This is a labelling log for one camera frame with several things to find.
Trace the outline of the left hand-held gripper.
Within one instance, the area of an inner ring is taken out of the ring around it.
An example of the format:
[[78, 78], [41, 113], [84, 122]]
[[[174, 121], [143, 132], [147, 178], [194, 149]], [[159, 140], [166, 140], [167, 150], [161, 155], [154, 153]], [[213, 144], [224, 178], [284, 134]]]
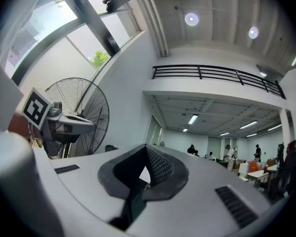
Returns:
[[32, 88], [21, 111], [30, 138], [44, 142], [76, 142], [76, 135], [91, 133], [95, 124], [62, 110], [45, 91]]

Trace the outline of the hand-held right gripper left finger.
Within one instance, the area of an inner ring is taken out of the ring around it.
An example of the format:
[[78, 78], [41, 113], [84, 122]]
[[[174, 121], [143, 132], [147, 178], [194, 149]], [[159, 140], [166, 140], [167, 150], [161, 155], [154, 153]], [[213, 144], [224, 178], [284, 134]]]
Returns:
[[80, 209], [67, 208], [88, 231], [150, 231], [143, 200], [147, 183], [140, 178], [148, 164], [145, 145], [92, 156], [53, 160], [52, 166], [65, 191]]

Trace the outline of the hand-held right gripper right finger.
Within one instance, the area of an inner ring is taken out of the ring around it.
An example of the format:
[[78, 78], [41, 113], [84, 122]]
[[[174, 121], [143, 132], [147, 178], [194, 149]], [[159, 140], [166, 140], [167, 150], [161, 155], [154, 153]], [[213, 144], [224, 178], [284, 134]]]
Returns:
[[147, 202], [143, 212], [128, 228], [135, 237], [223, 237], [239, 230], [236, 221], [216, 193], [230, 187], [258, 216], [270, 207], [269, 201], [251, 184], [242, 181], [220, 164], [171, 148], [157, 149], [182, 161], [188, 181], [173, 198]]

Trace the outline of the large black standing fan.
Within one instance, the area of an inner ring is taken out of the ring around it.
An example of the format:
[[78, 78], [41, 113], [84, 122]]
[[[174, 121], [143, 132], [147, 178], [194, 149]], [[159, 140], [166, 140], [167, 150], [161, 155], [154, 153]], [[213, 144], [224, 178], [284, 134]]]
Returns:
[[62, 103], [64, 113], [95, 124], [93, 132], [76, 135], [76, 142], [43, 142], [47, 154], [57, 158], [94, 154], [104, 140], [110, 120], [109, 105], [103, 91], [89, 80], [67, 78], [51, 85], [46, 93]]

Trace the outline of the orange chair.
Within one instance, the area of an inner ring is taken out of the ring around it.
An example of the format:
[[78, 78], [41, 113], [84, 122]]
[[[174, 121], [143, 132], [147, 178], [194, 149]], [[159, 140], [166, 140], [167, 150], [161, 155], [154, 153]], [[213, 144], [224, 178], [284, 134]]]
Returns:
[[260, 170], [261, 170], [261, 166], [259, 166], [256, 161], [248, 162], [248, 173], [252, 173]]

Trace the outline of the group of ceiling tube lights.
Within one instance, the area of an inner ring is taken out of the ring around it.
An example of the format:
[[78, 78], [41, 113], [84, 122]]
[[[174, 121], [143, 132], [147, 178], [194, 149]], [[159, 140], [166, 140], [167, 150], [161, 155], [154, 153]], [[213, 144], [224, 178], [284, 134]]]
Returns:
[[184, 125], [180, 126], [180, 129], [188, 133], [214, 137], [244, 138], [279, 122], [279, 114], [276, 112], [261, 117], [258, 114], [251, 114], [246, 117], [241, 115], [232, 117], [207, 114], [198, 115], [194, 119], [190, 118]]

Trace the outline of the large glass window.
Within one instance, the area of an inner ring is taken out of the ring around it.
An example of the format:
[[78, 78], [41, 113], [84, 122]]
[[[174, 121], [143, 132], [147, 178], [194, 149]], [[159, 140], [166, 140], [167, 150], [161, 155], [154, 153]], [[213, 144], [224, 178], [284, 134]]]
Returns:
[[0, 0], [0, 67], [27, 92], [91, 79], [141, 30], [136, 0]]

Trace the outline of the black balcony railing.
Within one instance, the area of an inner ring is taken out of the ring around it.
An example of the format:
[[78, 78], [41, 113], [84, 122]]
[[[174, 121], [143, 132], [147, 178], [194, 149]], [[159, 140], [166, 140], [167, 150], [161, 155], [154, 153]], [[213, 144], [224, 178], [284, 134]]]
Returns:
[[262, 77], [227, 67], [198, 64], [176, 64], [153, 66], [152, 69], [152, 79], [198, 78], [200, 80], [223, 80], [238, 83], [242, 86], [258, 88], [266, 91], [267, 93], [279, 96], [282, 99], [286, 98], [278, 81], [272, 82]]

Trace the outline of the round ceiling light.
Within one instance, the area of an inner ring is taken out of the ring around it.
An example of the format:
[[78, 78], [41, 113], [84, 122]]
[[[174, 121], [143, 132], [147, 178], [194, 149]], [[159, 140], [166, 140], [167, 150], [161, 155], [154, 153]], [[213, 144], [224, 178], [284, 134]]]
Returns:
[[185, 15], [185, 22], [189, 26], [196, 26], [199, 22], [199, 18], [195, 13], [187, 13]]
[[259, 30], [256, 26], [252, 26], [248, 32], [249, 38], [256, 39], [259, 35]]

